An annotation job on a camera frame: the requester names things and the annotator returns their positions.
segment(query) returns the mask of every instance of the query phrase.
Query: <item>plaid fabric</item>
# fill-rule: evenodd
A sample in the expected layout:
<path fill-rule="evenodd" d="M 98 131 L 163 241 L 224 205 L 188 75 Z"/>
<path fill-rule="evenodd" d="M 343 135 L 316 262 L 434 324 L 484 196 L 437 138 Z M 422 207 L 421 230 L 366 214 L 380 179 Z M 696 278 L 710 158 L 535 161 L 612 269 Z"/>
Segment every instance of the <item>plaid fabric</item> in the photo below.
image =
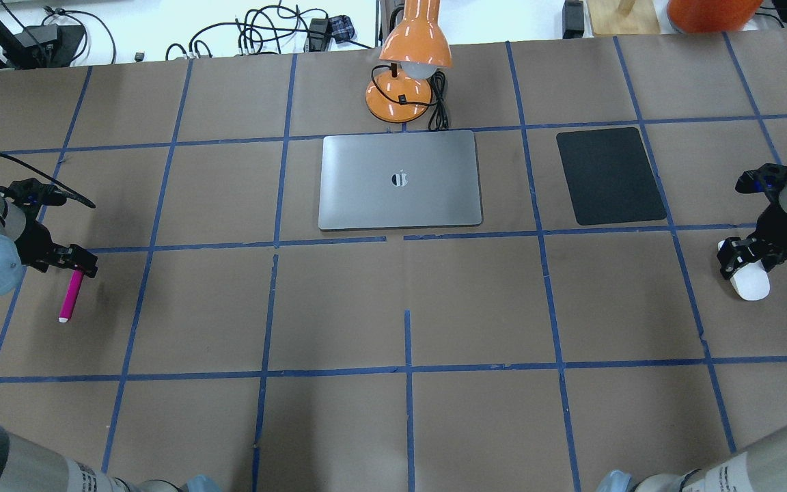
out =
<path fill-rule="evenodd" d="M 331 35 L 336 44 L 344 43 L 354 38 L 354 25 L 349 16 L 334 16 L 330 18 Z"/>

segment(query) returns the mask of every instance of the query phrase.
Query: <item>apple logo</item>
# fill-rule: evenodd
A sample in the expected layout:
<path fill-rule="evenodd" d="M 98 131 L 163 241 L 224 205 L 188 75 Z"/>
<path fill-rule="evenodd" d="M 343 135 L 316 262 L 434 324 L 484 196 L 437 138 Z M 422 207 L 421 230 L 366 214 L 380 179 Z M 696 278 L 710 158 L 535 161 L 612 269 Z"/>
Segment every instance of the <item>apple logo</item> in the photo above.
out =
<path fill-rule="evenodd" d="M 406 175 L 407 173 L 400 169 L 400 172 L 391 176 L 391 183 L 397 188 L 405 187 L 409 183 L 409 181 L 406 180 Z"/>

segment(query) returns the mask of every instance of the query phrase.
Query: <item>light bulb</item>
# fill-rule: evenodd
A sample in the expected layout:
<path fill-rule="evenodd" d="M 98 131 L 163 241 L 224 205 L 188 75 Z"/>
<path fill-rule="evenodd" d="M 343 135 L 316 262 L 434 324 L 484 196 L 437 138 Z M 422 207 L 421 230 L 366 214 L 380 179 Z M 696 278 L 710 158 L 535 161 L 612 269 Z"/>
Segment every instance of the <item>light bulb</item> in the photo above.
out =
<path fill-rule="evenodd" d="M 402 61 L 400 62 L 400 65 L 406 74 L 413 79 L 429 79 L 437 71 L 436 65 L 430 65 L 428 63 Z"/>

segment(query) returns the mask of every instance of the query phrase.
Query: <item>wooden board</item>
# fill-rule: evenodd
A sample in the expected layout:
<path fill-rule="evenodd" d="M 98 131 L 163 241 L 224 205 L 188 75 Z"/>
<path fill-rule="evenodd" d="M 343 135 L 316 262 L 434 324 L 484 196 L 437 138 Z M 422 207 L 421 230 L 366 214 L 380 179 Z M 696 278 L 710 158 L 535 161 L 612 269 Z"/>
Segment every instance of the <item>wooden board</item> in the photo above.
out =
<path fill-rule="evenodd" d="M 660 34 L 661 26 L 652 0 L 636 0 L 630 13 L 618 9 L 622 0 L 588 0 L 594 36 Z"/>

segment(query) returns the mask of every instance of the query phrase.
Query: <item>orange object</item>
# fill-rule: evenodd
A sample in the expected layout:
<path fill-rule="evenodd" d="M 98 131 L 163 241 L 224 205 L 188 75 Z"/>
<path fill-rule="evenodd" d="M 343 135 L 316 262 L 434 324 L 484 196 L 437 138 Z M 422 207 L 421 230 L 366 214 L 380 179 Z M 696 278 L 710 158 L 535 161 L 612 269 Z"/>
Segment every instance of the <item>orange object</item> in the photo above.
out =
<path fill-rule="evenodd" d="M 424 114 L 427 106 L 400 104 L 400 96 L 405 96 L 407 102 L 429 103 L 432 90 L 424 78 L 439 66 L 451 66 L 451 49 L 437 24 L 439 2 L 406 0 L 403 20 L 387 36 L 378 57 L 402 66 L 399 69 L 393 66 L 390 71 L 375 76 L 375 81 L 366 88 L 366 106 L 376 118 L 410 122 Z"/>
<path fill-rule="evenodd" d="M 740 31 L 762 0 L 669 0 L 667 15 L 678 31 Z"/>

